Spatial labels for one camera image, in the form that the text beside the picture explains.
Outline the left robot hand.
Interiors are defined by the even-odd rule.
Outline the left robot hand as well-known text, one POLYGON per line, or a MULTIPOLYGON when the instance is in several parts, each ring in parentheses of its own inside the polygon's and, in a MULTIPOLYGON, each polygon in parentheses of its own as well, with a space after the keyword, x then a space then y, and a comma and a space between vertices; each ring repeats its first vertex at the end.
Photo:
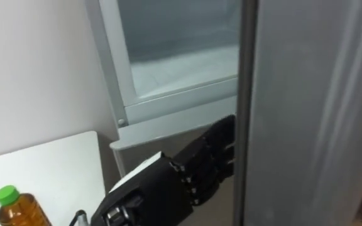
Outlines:
POLYGON ((91 226, 178 225, 234 174, 236 116, 213 123, 175 156, 158 152, 119 181, 91 226))

